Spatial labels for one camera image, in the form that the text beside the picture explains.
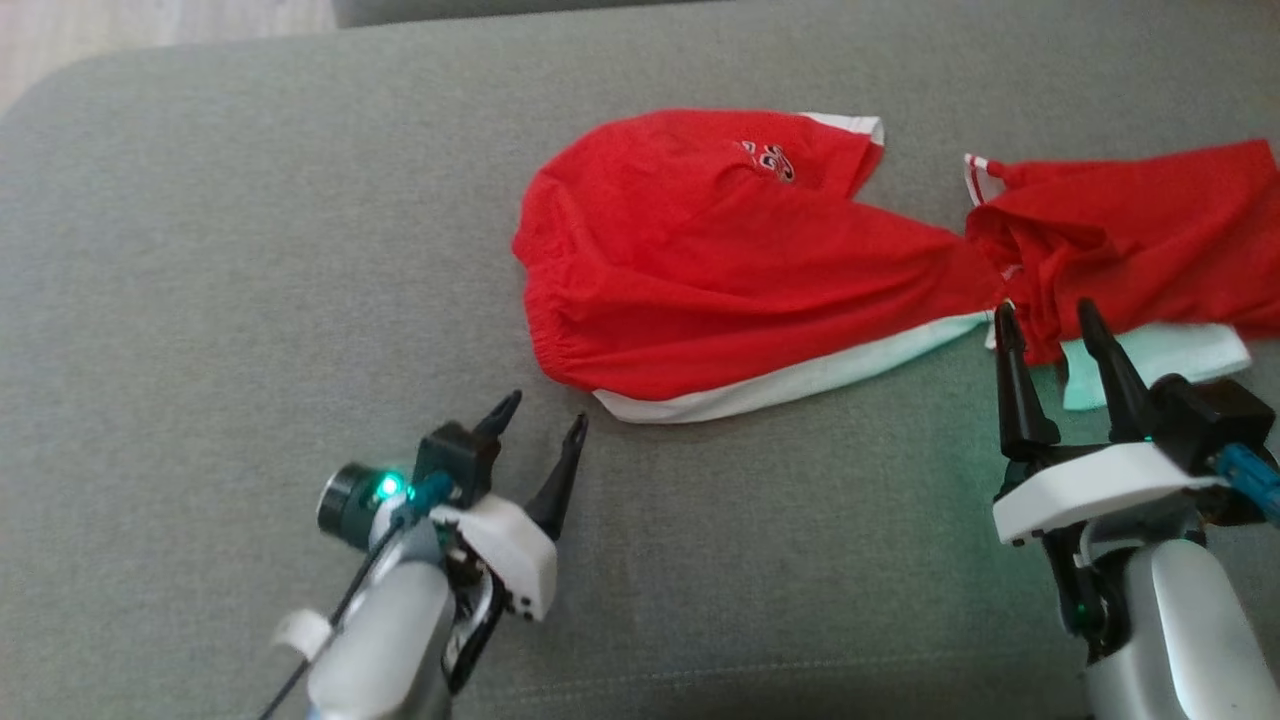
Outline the red basketball shorts number 23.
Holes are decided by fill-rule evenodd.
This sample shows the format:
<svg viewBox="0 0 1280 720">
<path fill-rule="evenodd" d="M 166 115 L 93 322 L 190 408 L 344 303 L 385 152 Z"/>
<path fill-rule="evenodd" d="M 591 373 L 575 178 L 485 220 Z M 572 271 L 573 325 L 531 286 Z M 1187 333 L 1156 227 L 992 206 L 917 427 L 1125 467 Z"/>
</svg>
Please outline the red basketball shorts number 23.
<svg viewBox="0 0 1280 720">
<path fill-rule="evenodd" d="M 534 176 L 513 252 L 532 354 L 622 421 L 687 424 L 870 379 L 989 320 L 952 231 L 859 202 L 878 117 L 664 109 Z"/>
</svg>

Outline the large grey sofa seat cushion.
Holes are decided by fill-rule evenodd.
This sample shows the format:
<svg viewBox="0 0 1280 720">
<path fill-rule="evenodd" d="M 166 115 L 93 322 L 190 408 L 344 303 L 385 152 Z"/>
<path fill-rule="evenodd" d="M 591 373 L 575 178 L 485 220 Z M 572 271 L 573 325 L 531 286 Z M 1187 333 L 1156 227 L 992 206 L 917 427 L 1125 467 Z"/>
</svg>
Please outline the large grey sofa seat cushion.
<svg viewBox="0 0 1280 720">
<path fill-rule="evenodd" d="M 739 0 L 102 56 L 0 120 L 0 720 L 256 720 L 360 556 L 343 464 L 512 389 L 495 489 L 590 430 L 544 623 L 456 720 L 1083 717 L 1043 553 L 997 541 L 982 333 L 635 427 L 538 368 L 535 170 L 662 108 L 878 115 L 864 199 L 951 231 L 963 155 L 1280 145 L 1280 0 Z"/>
</svg>

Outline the red t-shirt with white sleeves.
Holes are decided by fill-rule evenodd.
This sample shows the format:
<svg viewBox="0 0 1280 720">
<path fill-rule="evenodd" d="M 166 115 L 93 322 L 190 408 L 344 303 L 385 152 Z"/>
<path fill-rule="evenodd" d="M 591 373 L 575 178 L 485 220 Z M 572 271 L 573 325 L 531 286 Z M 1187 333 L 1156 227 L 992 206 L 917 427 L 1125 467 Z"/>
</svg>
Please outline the red t-shirt with white sleeves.
<svg viewBox="0 0 1280 720">
<path fill-rule="evenodd" d="M 1151 383 L 1245 370 L 1280 340 L 1280 163 L 1268 142 L 1138 160 L 965 158 L 965 236 L 995 265 L 1034 365 L 1064 365 L 1068 411 L 1105 406 L 1078 304 Z"/>
</svg>

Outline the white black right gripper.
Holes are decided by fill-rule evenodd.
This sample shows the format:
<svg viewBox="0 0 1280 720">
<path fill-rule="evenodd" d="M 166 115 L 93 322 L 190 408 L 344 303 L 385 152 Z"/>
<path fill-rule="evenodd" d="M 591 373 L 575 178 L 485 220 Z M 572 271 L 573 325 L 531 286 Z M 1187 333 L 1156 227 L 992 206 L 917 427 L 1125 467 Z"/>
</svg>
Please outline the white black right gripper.
<svg viewBox="0 0 1280 720">
<path fill-rule="evenodd" d="M 1153 443 L 1139 442 L 1153 427 L 1147 384 L 1092 299 L 1079 301 L 1076 318 L 1100 372 L 1108 438 L 1120 445 L 1052 448 L 1052 465 L 1032 462 L 1061 436 L 1030 378 L 1015 307 L 1001 304 L 995 313 L 998 433 L 1011 462 L 992 514 L 1002 544 L 1041 546 L 1062 628 L 1085 642 L 1093 664 L 1132 637 L 1128 562 L 1165 541 L 1203 543 L 1204 510 L 1225 497 L 1228 483 L 1216 474 L 1189 475 Z"/>
</svg>

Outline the small grey sofa seat cushion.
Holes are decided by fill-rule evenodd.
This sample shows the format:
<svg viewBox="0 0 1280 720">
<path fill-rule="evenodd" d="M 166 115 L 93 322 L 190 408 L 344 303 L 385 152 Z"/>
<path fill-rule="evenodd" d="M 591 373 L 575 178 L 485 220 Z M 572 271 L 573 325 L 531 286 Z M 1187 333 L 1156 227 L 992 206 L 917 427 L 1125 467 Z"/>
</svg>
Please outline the small grey sofa seat cushion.
<svg viewBox="0 0 1280 720">
<path fill-rule="evenodd" d="M 342 29 L 424 20 L 582 12 L 716 0 L 330 0 Z"/>
</svg>

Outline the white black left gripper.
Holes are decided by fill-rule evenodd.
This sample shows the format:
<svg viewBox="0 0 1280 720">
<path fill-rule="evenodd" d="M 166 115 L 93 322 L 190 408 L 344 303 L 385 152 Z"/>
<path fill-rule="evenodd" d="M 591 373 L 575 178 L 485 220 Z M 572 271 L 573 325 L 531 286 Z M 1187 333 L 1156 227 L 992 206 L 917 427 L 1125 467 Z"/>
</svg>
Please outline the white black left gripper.
<svg viewBox="0 0 1280 720">
<path fill-rule="evenodd" d="M 471 436 L 479 443 L 498 442 L 522 398 L 521 389 L 511 391 L 475 424 Z M 451 693 L 467 685 L 502 618 L 545 620 L 557 592 L 554 542 L 563 533 L 588 430 L 589 419 L 580 413 L 562 439 L 557 464 L 524 509 L 489 495 L 471 509 L 431 510 L 454 598 L 442 659 Z"/>
</svg>

